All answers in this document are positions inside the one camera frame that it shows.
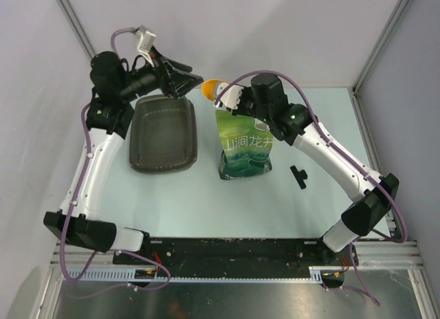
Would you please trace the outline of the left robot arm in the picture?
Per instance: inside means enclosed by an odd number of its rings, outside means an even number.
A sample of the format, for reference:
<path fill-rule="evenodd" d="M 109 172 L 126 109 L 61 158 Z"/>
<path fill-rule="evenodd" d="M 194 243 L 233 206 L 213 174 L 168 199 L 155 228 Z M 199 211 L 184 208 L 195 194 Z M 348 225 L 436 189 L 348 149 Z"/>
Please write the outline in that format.
<path fill-rule="evenodd" d="M 139 57 L 145 62 L 141 68 L 112 51 L 92 58 L 92 98 L 81 112 L 85 145 L 65 199 L 56 212 L 45 213 L 43 224 L 62 244 L 97 252 L 128 250 L 131 259 L 143 264 L 152 255 L 146 233 L 100 218 L 105 182 L 135 113 L 131 103 L 155 90 L 180 99 L 204 79 L 156 48 Z"/>

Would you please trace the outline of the yellow plastic scoop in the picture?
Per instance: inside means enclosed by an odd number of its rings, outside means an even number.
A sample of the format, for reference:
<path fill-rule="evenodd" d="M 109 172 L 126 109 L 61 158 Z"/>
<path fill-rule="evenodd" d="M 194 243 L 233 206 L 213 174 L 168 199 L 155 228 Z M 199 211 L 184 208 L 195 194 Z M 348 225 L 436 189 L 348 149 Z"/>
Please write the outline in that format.
<path fill-rule="evenodd" d="M 219 79 L 206 80 L 201 85 L 201 92 L 207 99 L 214 102 L 217 99 L 218 88 L 220 87 L 220 91 L 223 91 L 229 84 L 229 82 Z"/>

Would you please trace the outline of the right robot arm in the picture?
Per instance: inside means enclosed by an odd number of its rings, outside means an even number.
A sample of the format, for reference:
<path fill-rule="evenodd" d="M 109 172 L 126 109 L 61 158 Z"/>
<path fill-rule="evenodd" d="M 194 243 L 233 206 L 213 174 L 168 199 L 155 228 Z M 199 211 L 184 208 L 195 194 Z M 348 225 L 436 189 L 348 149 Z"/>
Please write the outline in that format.
<path fill-rule="evenodd" d="M 342 250 L 365 237 L 392 209 L 399 181 L 365 167 L 324 128 L 310 104 L 290 103 L 278 72 L 251 72 L 250 86 L 233 82 L 218 90 L 217 103 L 234 116 L 250 116 L 266 123 L 272 135 L 310 157 L 345 191 L 352 204 L 318 241 L 317 256 L 333 265 Z"/>

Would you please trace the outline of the black bag clip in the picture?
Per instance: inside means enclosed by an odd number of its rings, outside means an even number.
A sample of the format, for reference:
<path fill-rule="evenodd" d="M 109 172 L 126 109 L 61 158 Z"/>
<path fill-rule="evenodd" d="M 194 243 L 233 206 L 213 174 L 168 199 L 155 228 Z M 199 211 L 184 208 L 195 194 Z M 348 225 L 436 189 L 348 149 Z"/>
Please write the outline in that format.
<path fill-rule="evenodd" d="M 298 170 L 298 168 L 293 165 L 289 167 L 290 171 L 292 172 L 293 176 L 295 177 L 295 180 L 297 181 L 299 187 L 301 190 L 306 189 L 306 180 L 308 179 L 308 174 L 304 169 Z"/>

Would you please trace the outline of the green litter bag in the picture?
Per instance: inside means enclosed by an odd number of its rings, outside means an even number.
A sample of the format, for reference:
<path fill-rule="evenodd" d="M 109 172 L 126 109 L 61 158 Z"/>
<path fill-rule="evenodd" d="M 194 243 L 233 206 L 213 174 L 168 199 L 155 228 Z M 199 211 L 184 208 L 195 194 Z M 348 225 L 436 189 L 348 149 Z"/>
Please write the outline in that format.
<path fill-rule="evenodd" d="M 215 111 L 215 117 L 222 145 L 218 167 L 222 180 L 255 177 L 272 170 L 274 136 L 266 123 L 226 110 Z"/>

